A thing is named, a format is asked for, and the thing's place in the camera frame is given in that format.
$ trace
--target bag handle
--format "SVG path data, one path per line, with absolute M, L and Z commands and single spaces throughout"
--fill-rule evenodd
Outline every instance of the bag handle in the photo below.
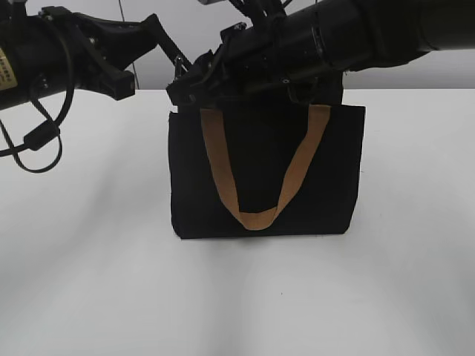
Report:
M 224 206 L 245 229 L 261 231 L 270 227 L 294 199 L 320 145 L 330 114 L 330 106 L 310 105 L 307 135 L 298 146 L 287 169 L 277 206 L 261 213 L 245 213 L 239 208 L 238 191 L 229 161 L 223 112 L 215 109 L 201 109 L 203 138 L 217 192 Z

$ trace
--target white tabletop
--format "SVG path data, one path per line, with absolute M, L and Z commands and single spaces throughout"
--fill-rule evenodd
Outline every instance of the white tabletop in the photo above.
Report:
M 475 355 L 474 99 L 346 92 L 368 109 L 344 236 L 180 241 L 166 94 L 78 93 L 57 169 L 0 160 L 0 355 Z M 17 142 L 40 122 L 1 117 Z

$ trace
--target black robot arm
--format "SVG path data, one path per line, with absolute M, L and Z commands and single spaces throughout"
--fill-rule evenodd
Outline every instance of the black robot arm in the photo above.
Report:
M 174 104 L 208 105 L 283 85 L 299 91 L 334 72 L 475 48 L 473 0 L 323 0 L 290 15 L 279 1 L 236 1 L 253 27 L 224 30 L 216 53 L 168 87 Z

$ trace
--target black tote bag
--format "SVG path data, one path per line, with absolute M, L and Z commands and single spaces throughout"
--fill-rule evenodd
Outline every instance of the black tote bag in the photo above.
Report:
M 183 239 L 343 234 L 358 197 L 365 109 L 341 77 L 310 106 L 274 91 L 171 113 L 171 219 Z

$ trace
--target black cable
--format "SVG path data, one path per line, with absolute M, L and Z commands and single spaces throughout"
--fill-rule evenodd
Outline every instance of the black cable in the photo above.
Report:
M 66 87 L 65 101 L 63 103 L 63 106 L 56 120 L 53 120 L 53 118 L 45 109 L 45 107 L 39 102 L 39 93 L 37 92 L 37 90 L 39 88 L 40 81 L 42 81 L 42 77 L 39 76 L 38 78 L 36 78 L 36 80 L 33 81 L 33 83 L 31 83 L 31 86 L 30 86 L 30 101 L 33 104 L 33 106 L 46 118 L 46 122 L 43 122 L 40 126 L 35 128 L 35 130 L 31 131 L 27 136 L 25 136 L 24 144 L 20 146 L 15 146 L 13 144 L 12 139 L 10 138 L 10 135 L 8 134 L 6 127 L 4 126 L 3 122 L 0 120 L 0 129 L 9 147 L 8 150 L 0 151 L 0 157 L 11 155 L 13 156 L 16 164 L 20 168 L 30 173 L 40 174 L 40 173 L 47 172 L 51 170 L 52 168 L 56 167 L 56 165 L 59 163 L 59 161 L 62 158 L 63 145 L 62 145 L 59 126 L 64 122 L 66 116 L 69 113 L 69 110 L 71 109 L 71 105 L 73 103 L 73 98 L 74 98 L 74 91 L 76 87 L 75 87 L 75 78 L 74 78 L 73 57 L 71 55 L 71 51 L 68 47 L 68 43 L 66 42 L 64 36 L 62 35 L 61 32 L 58 31 L 58 29 L 56 29 L 56 27 L 54 27 L 53 24 L 51 24 L 50 21 L 46 19 L 41 19 L 41 18 L 35 18 L 35 20 L 42 21 L 43 24 L 46 24 L 46 27 L 48 27 L 51 33 L 58 39 L 60 45 L 62 46 L 62 49 L 64 50 L 66 62 L 68 66 L 68 83 Z M 58 139 L 59 150 L 58 150 L 58 154 L 55 160 L 51 164 L 49 164 L 45 168 L 37 169 L 37 170 L 29 169 L 23 164 L 23 162 L 21 161 L 19 157 L 19 153 L 26 151 L 27 149 L 37 151 L 44 145 L 48 144 L 54 138 Z
M 42 21 L 46 24 L 46 27 L 51 31 L 51 33 L 58 39 L 65 55 L 66 55 L 66 65 L 68 66 L 68 83 L 66 86 L 66 97 L 65 102 L 61 108 L 61 111 L 58 114 L 58 117 L 54 122 L 60 126 L 63 121 L 65 121 L 66 116 L 71 109 L 71 105 L 73 104 L 74 98 L 74 91 L 76 89 L 76 81 L 74 78 L 74 62 L 73 57 L 71 55 L 71 51 L 69 50 L 68 43 L 66 42 L 65 37 L 62 35 L 61 32 L 48 20 L 42 19 Z
M 285 9 L 287 6 L 289 6 L 292 1 L 294 1 L 294 0 L 286 0 L 286 1 L 284 1 L 283 4 L 282 4 L 282 6 L 284 7 L 284 9 Z

